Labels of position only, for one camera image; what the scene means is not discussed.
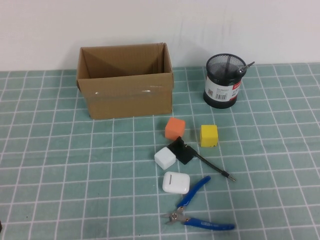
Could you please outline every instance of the black object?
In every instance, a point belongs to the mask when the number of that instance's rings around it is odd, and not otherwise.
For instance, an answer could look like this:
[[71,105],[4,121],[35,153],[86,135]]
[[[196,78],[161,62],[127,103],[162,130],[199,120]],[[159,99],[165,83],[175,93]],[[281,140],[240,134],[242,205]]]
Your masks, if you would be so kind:
[[186,148],[185,142],[179,136],[176,140],[170,143],[167,147],[175,157],[186,165],[188,162],[191,161],[195,157],[194,152],[190,149]]
[[241,79],[247,72],[248,67],[245,66],[246,63],[233,54],[222,53],[209,58],[206,63],[204,101],[216,109],[226,109],[234,105]]
[[182,162],[184,165],[186,165],[188,162],[191,161],[194,157],[199,158],[202,162],[207,164],[209,167],[216,170],[218,173],[221,173],[222,176],[232,180],[236,181],[233,177],[230,176],[229,173],[226,171],[218,168],[217,166],[213,165],[211,162],[206,160],[204,157],[202,157],[196,150],[194,150],[191,146],[185,144],[185,142],[182,140],[182,138],[179,136],[175,141],[170,143],[167,148],[173,152],[173,154],[176,156],[176,158]]

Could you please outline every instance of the white block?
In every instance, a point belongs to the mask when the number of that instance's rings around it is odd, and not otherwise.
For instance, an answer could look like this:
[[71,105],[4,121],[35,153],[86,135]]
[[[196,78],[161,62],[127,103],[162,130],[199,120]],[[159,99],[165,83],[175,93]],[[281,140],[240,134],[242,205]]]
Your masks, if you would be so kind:
[[169,148],[164,147],[154,155],[154,160],[163,170],[166,170],[176,162],[176,155]]
[[186,194],[190,188],[190,176],[185,173],[167,171],[163,176],[162,189],[166,193]]

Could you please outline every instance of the white cube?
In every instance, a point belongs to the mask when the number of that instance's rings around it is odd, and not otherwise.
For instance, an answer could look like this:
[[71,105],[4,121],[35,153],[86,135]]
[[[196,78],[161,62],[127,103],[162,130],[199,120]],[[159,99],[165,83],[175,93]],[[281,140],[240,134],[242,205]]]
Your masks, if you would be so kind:
[[169,148],[164,147],[154,155],[154,160],[163,170],[166,170],[176,162],[176,155]]

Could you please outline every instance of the sticker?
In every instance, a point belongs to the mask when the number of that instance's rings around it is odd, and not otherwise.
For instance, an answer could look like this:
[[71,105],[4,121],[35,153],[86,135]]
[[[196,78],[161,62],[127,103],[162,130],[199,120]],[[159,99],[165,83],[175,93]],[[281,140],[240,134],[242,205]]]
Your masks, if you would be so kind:
[[206,77],[205,92],[213,100],[218,102],[228,102],[237,97],[241,81],[231,86],[220,86]]

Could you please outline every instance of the black mesh pen holder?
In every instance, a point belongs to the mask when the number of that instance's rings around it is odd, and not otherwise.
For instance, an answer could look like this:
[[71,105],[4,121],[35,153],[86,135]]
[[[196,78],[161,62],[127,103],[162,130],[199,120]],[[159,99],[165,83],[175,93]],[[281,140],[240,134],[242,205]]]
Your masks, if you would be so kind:
[[245,71],[246,63],[228,53],[214,55],[206,63],[207,78],[203,93],[204,101],[213,108],[226,109],[234,105]]

